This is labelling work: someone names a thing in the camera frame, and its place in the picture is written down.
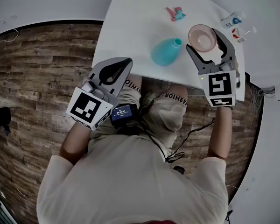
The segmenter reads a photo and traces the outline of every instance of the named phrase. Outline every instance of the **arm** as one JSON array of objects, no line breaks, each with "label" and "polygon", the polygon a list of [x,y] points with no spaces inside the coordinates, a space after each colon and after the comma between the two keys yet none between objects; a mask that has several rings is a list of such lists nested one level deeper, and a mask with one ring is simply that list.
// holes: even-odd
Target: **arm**
[{"label": "arm", "polygon": [[207,156],[226,160],[231,146],[231,135],[231,108],[218,107]]},{"label": "arm", "polygon": [[63,141],[59,156],[75,165],[83,157],[88,145],[90,131],[89,128],[76,122]]}]

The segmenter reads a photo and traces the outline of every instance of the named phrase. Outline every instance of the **black cable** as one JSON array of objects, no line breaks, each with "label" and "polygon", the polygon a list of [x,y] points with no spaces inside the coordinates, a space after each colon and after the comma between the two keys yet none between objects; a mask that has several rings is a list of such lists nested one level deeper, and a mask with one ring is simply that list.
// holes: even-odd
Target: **black cable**
[{"label": "black cable", "polygon": [[188,138],[189,138],[189,136],[190,136],[191,133],[196,132],[196,131],[203,130],[204,128],[206,128],[206,127],[212,125],[212,124],[215,122],[215,118],[213,118],[213,120],[212,120],[210,123],[208,123],[207,125],[204,125],[204,126],[202,126],[202,127],[200,127],[200,128],[191,130],[191,131],[188,133],[187,137],[183,140],[182,144],[174,151],[174,153],[172,153],[170,156],[166,157],[165,154],[164,154],[164,152],[163,152],[163,150],[161,149],[160,145],[158,145],[158,144],[153,140],[153,138],[150,136],[150,134],[148,133],[148,131],[146,130],[146,128],[142,125],[140,119],[142,119],[142,118],[139,116],[139,119],[137,119],[137,121],[139,122],[139,124],[141,125],[141,127],[143,128],[143,130],[145,131],[145,133],[146,133],[146,134],[149,136],[149,138],[152,140],[152,142],[161,150],[161,152],[162,152],[162,154],[163,154],[163,156],[164,156],[165,161],[168,162],[168,163],[173,163],[173,162],[175,162],[176,160],[179,160],[179,159],[181,159],[181,158],[183,158],[183,157],[185,156],[185,153],[184,153],[184,152],[180,152],[180,153],[177,153],[177,154],[176,154],[176,152],[177,152],[177,151],[181,148],[181,146],[183,146],[183,144],[188,140]]}]

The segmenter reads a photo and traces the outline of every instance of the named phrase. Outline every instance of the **pink toy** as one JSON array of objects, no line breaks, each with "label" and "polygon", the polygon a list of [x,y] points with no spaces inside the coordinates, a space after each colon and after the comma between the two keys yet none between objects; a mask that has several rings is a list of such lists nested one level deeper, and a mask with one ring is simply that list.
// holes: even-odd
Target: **pink toy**
[{"label": "pink toy", "polygon": [[185,16],[185,14],[182,13],[181,7],[174,8],[175,12],[172,11],[169,7],[167,7],[166,10],[169,12],[169,14],[171,16],[171,21],[180,20],[181,18],[183,18]]}]

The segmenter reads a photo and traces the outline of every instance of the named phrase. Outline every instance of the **white table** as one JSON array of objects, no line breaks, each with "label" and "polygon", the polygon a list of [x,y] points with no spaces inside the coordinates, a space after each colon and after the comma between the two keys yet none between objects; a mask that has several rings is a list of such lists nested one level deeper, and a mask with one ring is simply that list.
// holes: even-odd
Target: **white table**
[{"label": "white table", "polygon": [[[165,7],[182,7],[187,16],[172,22]],[[231,34],[220,25],[220,19],[228,16],[210,0],[112,0],[104,21],[93,63],[116,57],[133,59],[131,74],[202,88],[198,70],[186,51],[188,32],[196,24],[205,24],[221,31],[233,44],[239,64],[241,87],[236,99],[245,98],[245,64],[242,43],[237,43]],[[156,65],[151,60],[151,51],[160,41],[180,38],[182,51],[177,60],[167,67]],[[200,53],[205,60],[221,62],[222,51],[216,46],[212,51]]]}]

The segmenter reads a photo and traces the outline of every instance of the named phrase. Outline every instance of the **leg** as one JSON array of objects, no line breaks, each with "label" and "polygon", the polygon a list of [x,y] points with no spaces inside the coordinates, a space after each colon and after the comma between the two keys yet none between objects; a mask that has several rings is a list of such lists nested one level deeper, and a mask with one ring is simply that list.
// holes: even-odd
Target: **leg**
[{"label": "leg", "polygon": [[182,127],[188,92],[185,86],[173,84],[166,93],[155,98],[149,109],[141,113],[147,131],[165,148],[171,148],[176,131]]},{"label": "leg", "polygon": [[[129,75],[125,85],[118,95],[120,104],[136,104],[139,108],[141,97],[142,77]],[[92,131],[90,138],[98,138],[101,135],[118,134],[119,130],[111,124],[110,118],[107,118],[95,131]]]}]

